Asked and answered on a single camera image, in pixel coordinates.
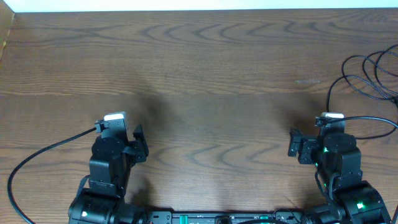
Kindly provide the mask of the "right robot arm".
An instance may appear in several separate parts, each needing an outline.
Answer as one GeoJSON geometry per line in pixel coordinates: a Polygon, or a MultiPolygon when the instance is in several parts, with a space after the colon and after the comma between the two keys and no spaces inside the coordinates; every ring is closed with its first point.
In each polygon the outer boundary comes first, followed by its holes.
{"type": "Polygon", "coordinates": [[[326,204],[306,210],[301,223],[390,223],[380,193],[363,180],[356,138],[343,128],[321,128],[318,136],[290,130],[288,156],[316,168],[315,181],[326,204]]]}

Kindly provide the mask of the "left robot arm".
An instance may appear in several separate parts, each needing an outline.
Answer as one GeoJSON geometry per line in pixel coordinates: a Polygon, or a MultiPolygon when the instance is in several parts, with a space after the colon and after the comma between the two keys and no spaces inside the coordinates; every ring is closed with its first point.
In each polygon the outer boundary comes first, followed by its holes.
{"type": "Polygon", "coordinates": [[[80,186],[68,210],[69,223],[147,223],[148,212],[125,202],[131,168],[149,155],[141,125],[127,138],[125,127],[101,131],[91,148],[89,187],[80,186]]]}

